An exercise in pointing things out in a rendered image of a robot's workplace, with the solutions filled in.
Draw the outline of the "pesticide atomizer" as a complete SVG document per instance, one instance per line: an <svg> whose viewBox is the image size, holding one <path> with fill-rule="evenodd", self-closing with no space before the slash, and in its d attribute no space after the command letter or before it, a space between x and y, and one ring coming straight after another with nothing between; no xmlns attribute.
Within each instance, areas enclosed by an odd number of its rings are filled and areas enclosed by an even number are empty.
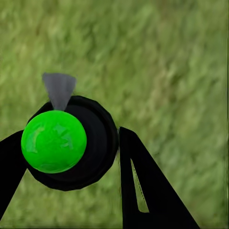
<svg viewBox="0 0 229 229"><path fill-rule="evenodd" d="M119 133L98 102L72 96L78 83L68 74L42 78L50 102L33 115L21 137L24 163L33 177L60 191L83 189L111 168Z"/></svg>

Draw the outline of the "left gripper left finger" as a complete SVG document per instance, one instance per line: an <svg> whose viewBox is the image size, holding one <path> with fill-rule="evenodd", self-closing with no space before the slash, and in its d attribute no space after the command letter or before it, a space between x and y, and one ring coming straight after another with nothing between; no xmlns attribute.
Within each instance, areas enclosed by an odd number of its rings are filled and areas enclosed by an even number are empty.
<svg viewBox="0 0 229 229"><path fill-rule="evenodd" d="M0 142L0 221L26 171L21 152L23 130Z"/></svg>

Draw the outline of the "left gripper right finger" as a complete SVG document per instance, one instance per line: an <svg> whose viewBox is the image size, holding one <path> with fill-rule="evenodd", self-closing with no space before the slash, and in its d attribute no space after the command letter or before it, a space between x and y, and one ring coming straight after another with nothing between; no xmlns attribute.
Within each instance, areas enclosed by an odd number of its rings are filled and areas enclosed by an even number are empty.
<svg viewBox="0 0 229 229"><path fill-rule="evenodd" d="M118 130L123 229L200 229L138 135ZM138 210L131 159L149 213Z"/></svg>

